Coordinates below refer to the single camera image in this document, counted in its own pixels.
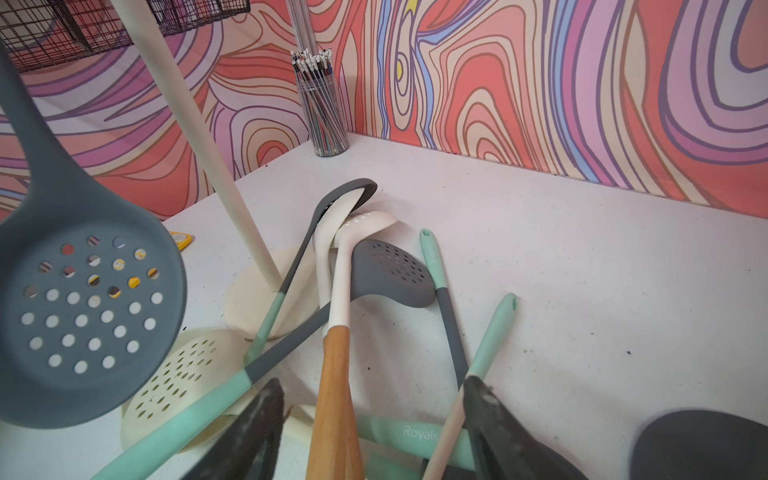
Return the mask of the cream skimmer mint handle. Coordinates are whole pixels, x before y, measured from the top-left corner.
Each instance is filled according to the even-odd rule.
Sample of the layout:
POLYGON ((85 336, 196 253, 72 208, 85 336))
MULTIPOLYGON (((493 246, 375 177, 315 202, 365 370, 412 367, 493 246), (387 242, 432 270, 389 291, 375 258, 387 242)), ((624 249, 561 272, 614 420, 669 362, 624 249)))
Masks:
POLYGON ((510 333, 518 309, 518 297, 514 293, 506 294, 497 306, 443 425, 435 450, 427 463, 423 479, 442 478, 466 420, 463 400, 469 380, 474 377, 480 380, 485 379, 496 355, 510 333))

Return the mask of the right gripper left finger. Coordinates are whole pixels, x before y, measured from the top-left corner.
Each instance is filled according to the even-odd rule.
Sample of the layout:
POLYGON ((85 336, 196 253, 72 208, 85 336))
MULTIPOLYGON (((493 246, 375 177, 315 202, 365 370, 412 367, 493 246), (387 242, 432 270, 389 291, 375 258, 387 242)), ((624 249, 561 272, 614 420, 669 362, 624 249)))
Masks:
POLYGON ((183 479, 272 479, 284 422, 284 391, 273 378, 183 479))

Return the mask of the cream skimmer wooden handle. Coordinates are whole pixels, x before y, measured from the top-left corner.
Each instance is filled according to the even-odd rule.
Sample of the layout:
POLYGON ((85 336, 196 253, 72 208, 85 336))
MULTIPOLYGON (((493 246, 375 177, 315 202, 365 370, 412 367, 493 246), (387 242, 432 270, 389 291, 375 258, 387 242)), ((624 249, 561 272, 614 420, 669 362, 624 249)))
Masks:
POLYGON ((334 239, 337 247, 328 331, 310 444, 308 479, 362 479, 362 454, 353 431, 354 407, 349 389, 350 306, 352 256, 362 240, 397 222, 384 211, 371 211, 348 220, 334 239))

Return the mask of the grey skimmer mint handle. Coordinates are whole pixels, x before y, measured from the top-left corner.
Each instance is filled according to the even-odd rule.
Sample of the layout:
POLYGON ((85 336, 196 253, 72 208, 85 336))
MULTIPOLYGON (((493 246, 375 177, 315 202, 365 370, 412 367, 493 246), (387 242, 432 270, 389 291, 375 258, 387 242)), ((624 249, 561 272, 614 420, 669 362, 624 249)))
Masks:
POLYGON ((71 427, 116 409, 156 372, 182 324, 185 269, 154 215, 65 150, 8 55, 1 106, 30 170, 1 225, 1 418, 71 427))

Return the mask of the dark grey utensil rack stand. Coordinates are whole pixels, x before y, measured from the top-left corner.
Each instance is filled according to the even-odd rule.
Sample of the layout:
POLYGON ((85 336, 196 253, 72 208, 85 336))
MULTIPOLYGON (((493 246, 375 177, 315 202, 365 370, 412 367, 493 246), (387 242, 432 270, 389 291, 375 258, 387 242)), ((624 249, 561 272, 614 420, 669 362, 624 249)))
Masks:
POLYGON ((679 410, 648 423, 633 446, 631 479, 765 479, 767 426, 737 415, 679 410))

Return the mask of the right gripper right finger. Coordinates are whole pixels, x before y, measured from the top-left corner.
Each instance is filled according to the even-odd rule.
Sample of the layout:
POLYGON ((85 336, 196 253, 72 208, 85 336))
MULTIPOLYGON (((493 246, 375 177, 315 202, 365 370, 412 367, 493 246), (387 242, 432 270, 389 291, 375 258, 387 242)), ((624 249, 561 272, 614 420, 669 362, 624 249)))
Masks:
POLYGON ((569 460, 538 442, 477 376, 463 383, 464 426, 478 479, 584 479, 569 460))

